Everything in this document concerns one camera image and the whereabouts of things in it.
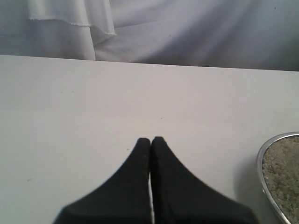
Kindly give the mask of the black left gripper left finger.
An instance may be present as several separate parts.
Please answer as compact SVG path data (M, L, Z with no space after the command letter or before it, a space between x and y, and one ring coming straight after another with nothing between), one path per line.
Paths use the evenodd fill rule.
M122 166L100 187L65 206L56 224L149 224L151 142L139 138Z

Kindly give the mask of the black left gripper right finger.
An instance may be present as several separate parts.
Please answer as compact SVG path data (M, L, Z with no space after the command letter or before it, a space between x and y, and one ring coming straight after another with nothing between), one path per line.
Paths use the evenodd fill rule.
M163 137L151 143L150 180L156 224L242 223L239 204L193 175Z

